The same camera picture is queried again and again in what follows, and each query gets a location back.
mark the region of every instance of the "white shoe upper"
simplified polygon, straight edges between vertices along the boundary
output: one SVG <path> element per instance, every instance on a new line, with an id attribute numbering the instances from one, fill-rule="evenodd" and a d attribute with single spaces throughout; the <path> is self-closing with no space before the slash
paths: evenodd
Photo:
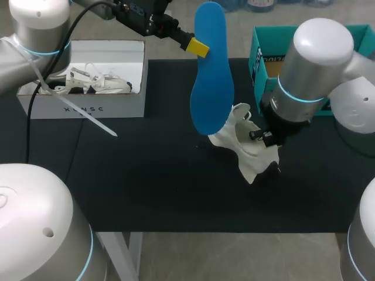
<path id="1" fill-rule="evenodd" d="M 251 114 L 248 104 L 237 104 L 231 110 L 224 127 L 210 135 L 209 139 L 215 146 L 228 148 L 236 152 L 238 167 L 244 178 L 251 184 L 257 174 L 264 172 L 272 162 L 279 163 L 278 147 L 266 147 L 262 140 L 251 140 L 249 132 L 259 130 L 250 121 Z"/>
<path id="2" fill-rule="evenodd" d="M 88 65 L 91 65 L 95 74 L 86 72 Z M 132 90 L 131 84 L 119 76 L 109 73 L 100 73 L 94 64 L 87 63 L 85 65 L 85 71 L 72 67 L 66 75 L 63 75 L 66 79 L 65 87 L 58 86 L 54 90 L 58 94 L 68 94 L 72 88 L 83 88 L 89 89 L 92 87 L 96 94 L 116 94 L 116 93 L 129 93 Z M 46 94 L 44 90 L 40 90 L 41 94 Z"/>

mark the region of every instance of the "black table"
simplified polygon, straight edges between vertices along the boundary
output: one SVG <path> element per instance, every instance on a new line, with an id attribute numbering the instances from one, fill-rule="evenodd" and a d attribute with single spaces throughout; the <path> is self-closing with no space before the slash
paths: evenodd
<path id="1" fill-rule="evenodd" d="M 262 124 L 247 59 L 231 59 L 230 66 L 235 103 L 250 103 L 253 121 Z M 215 148 L 193 127 L 196 72 L 194 60 L 150 61 L 145 118 L 101 120 L 118 138 L 86 120 L 33 121 L 32 163 L 66 179 L 96 231 L 347 231 L 375 177 L 375 160 L 346 146 L 331 116 L 317 117 L 279 150 L 281 175 L 249 185 L 236 154 Z M 22 160 L 24 119 L 18 112 L 9 124 L 1 121 L 3 132 L 20 137 L 7 142 L 1 159 Z M 353 146 L 375 140 L 339 130 Z"/>

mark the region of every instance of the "white fabric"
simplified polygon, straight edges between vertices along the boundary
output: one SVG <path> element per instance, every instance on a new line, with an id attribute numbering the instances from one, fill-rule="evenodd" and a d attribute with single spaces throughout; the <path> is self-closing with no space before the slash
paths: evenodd
<path id="1" fill-rule="evenodd" d="M 249 110 L 248 104 L 234 106 L 224 127 L 209 135 L 209 139 L 215 146 L 231 149 L 237 154 L 238 167 L 251 184 L 257 174 L 264 172 L 272 162 L 279 163 L 279 154 L 277 145 L 266 148 L 262 140 L 251 140 L 249 132 L 257 131 L 259 127 L 249 120 Z"/>

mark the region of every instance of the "shoe insole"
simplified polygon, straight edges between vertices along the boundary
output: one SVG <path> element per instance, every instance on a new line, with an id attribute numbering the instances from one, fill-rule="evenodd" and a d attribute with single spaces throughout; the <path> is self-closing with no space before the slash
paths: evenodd
<path id="1" fill-rule="evenodd" d="M 227 121 L 234 98 L 227 51 L 223 8 L 202 4 L 195 14 L 195 37 L 209 46 L 206 58 L 198 57 L 198 74 L 190 97 L 190 113 L 202 135 L 217 133 Z"/>

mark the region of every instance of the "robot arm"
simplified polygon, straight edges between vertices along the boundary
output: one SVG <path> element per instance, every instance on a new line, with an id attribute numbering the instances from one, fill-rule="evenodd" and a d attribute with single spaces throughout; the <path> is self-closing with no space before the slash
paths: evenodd
<path id="1" fill-rule="evenodd" d="M 97 0 L 75 0 L 89 6 Z M 99 5 L 93 12 L 103 19 L 116 20 L 143 36 L 170 37 L 181 44 L 185 51 L 205 57 L 209 48 L 194 38 L 193 33 L 182 31 L 178 20 L 165 15 L 171 0 L 115 0 L 114 6 Z M 37 76 L 25 60 L 26 52 L 40 71 L 58 52 L 70 27 L 71 0 L 9 0 L 15 33 L 0 39 L 0 95 L 21 87 Z M 70 63 L 71 48 L 68 44 L 53 73 L 64 71 Z"/>
<path id="2" fill-rule="evenodd" d="M 363 97 L 363 89 L 369 96 Z M 327 98 L 343 126 L 375 131 L 375 62 L 354 51 L 353 37 L 343 25 L 311 19 L 295 32 L 275 89 L 262 97 L 270 133 L 251 132 L 251 138 L 263 136 L 267 146 L 282 145 L 309 124 Z"/>

